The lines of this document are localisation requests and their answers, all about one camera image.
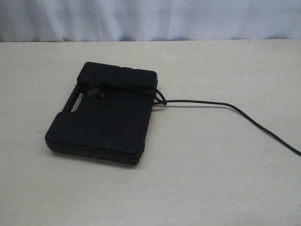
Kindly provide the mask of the white backdrop curtain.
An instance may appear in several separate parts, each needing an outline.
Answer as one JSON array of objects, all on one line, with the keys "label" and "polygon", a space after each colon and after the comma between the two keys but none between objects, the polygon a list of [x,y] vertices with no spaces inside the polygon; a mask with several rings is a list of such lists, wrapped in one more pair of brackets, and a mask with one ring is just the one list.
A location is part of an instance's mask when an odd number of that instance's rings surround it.
[{"label": "white backdrop curtain", "polygon": [[298,0],[3,0],[0,39],[297,39]]}]

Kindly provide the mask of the black plastic tool case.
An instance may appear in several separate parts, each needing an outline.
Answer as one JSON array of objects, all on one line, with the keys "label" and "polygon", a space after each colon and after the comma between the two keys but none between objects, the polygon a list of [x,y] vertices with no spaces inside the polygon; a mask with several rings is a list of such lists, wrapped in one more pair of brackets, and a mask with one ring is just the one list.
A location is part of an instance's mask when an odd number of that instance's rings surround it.
[{"label": "black plastic tool case", "polygon": [[136,165],[145,147],[156,72],[86,62],[45,141],[57,153]]}]

